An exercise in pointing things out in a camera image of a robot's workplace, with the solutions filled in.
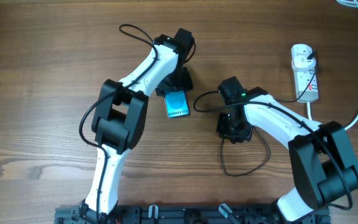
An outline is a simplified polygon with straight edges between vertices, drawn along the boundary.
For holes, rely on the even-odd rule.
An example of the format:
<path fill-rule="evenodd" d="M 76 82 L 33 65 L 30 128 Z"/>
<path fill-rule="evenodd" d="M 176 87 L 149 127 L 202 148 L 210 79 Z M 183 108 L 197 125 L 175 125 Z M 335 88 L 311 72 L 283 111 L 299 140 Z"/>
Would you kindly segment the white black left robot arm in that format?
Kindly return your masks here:
<path fill-rule="evenodd" d="M 185 64 L 196 49 L 192 33 L 179 29 L 174 37 L 147 36 L 143 42 L 152 48 L 147 58 L 118 82 L 106 80 L 79 125 L 83 129 L 89 114 L 94 114 L 91 145 L 97 148 L 98 159 L 91 190 L 79 207 L 85 223 L 116 222 L 119 181 L 127 155 L 144 131 L 149 96 L 164 97 L 170 118 L 189 113 L 185 93 L 193 83 Z"/>

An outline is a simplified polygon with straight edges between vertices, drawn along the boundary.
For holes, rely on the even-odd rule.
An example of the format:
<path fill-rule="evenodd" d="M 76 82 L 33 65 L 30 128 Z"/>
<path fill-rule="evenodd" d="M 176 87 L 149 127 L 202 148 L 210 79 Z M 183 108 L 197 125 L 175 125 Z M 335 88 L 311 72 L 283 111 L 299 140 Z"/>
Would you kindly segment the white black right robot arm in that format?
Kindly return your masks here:
<path fill-rule="evenodd" d="M 246 90 L 236 77 L 218 86 L 228 113 L 221 113 L 220 138 L 233 144 L 250 141 L 262 129 L 289 152 L 294 188 L 277 200 L 280 216 L 295 223 L 358 189 L 358 160 L 344 127 L 336 121 L 311 121 L 278 103 L 265 90 Z"/>

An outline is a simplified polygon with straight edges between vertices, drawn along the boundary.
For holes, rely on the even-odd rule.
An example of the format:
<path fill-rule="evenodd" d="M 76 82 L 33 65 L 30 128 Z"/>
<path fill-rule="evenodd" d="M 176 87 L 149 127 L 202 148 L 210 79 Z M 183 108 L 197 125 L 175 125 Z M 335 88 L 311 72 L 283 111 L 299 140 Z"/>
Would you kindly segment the blue screen Galaxy smartphone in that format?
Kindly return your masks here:
<path fill-rule="evenodd" d="M 165 105 L 169 118 L 179 118 L 190 114 L 184 91 L 171 92 L 165 95 Z"/>

